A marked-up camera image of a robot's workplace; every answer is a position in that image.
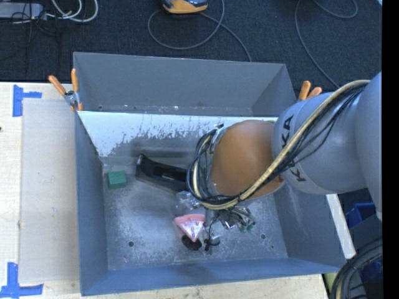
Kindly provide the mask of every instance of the black object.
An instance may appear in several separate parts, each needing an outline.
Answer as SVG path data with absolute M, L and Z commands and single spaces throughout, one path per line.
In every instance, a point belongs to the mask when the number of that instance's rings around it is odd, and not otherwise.
M 190 250 L 198 250 L 202 247 L 202 242 L 199 239 L 193 242 L 187 235 L 184 235 L 181 238 L 181 241 L 183 242 L 183 245 Z
M 136 164 L 136 177 L 149 180 L 174 191 L 186 190 L 186 172 L 183 168 L 158 163 L 140 154 Z

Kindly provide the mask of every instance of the green block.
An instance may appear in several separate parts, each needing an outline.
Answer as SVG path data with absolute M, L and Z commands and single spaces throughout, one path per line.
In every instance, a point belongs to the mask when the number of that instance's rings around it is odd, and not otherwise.
M 125 171 L 109 172 L 107 182 L 109 189 L 125 187 L 127 183 Z

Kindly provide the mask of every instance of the gray metal box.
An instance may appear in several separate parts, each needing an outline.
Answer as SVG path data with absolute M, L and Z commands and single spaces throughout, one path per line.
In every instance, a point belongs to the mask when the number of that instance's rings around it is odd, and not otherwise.
M 135 178 L 138 155 L 187 167 L 218 123 L 276 119 L 295 103 L 286 66 L 74 54 L 84 111 L 75 115 L 83 295 L 337 272 L 345 263 L 325 196 L 283 185 L 254 200 L 256 228 L 215 225 L 211 254 L 187 249 L 176 197 Z M 127 185 L 108 189 L 124 170 Z

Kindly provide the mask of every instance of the pink object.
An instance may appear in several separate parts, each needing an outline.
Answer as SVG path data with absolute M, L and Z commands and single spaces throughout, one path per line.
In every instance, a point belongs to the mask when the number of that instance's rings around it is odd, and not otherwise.
M 201 214 L 188 214 L 175 218 L 175 224 L 193 241 L 204 227 L 205 216 Z

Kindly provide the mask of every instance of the blue tape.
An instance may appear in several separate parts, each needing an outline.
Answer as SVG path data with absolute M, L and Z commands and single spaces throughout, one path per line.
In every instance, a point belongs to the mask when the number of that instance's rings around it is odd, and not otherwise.
M 20 287 L 18 283 L 18 265 L 9 262 L 7 265 L 7 285 L 0 289 L 0 298 L 18 299 L 20 296 L 41 295 L 43 284 L 37 286 Z
M 22 116 L 22 100 L 26 97 L 42 98 L 41 92 L 24 92 L 22 87 L 14 84 L 14 98 L 12 103 L 12 116 Z

